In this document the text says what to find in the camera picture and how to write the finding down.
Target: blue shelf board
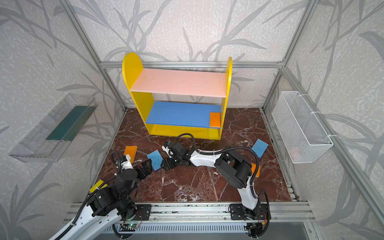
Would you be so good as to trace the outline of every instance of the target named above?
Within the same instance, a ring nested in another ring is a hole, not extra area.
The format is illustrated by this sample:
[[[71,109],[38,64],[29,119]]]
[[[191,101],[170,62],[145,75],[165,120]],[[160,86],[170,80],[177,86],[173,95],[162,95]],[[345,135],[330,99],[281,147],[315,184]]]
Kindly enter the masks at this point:
[[[209,127],[211,112],[220,113],[221,106],[196,103],[154,102],[146,123],[216,128]]]

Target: wallpaper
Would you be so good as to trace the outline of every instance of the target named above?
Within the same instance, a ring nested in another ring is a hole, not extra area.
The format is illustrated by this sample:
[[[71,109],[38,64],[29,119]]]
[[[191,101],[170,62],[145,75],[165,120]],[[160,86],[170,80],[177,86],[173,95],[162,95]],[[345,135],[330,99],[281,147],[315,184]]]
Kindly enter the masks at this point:
[[[217,68],[215,71],[222,72],[225,71],[225,69]],[[110,68],[108,69],[108,74],[116,85],[116,89],[122,96],[125,105],[129,108],[134,108],[135,104],[125,86],[121,68]],[[264,104],[276,74],[277,69],[274,68],[234,68],[228,107],[261,107]],[[153,94],[153,97],[155,101],[221,104],[221,98],[214,97],[172,94]]]
[[[0,239],[48,239],[83,200],[124,112],[56,1],[1,1],[0,39]],[[98,107],[60,160],[10,157],[68,93]]]
[[[71,0],[101,61],[281,61],[307,0]]]
[[[383,23],[383,0],[318,6],[288,64],[382,197]]]
[[[282,153],[279,157],[285,161],[295,184],[295,193],[301,201],[310,203],[324,239],[384,239],[384,229],[332,149],[313,163],[292,163],[271,114],[280,92],[292,90],[283,76],[265,111]]]

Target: white wire mesh basket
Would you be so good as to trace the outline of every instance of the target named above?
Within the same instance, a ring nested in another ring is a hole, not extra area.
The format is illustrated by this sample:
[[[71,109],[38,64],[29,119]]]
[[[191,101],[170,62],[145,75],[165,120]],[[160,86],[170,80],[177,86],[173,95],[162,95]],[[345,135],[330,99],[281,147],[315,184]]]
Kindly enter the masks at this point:
[[[293,163],[314,162],[333,146],[316,113],[297,91],[281,92],[272,116]]]

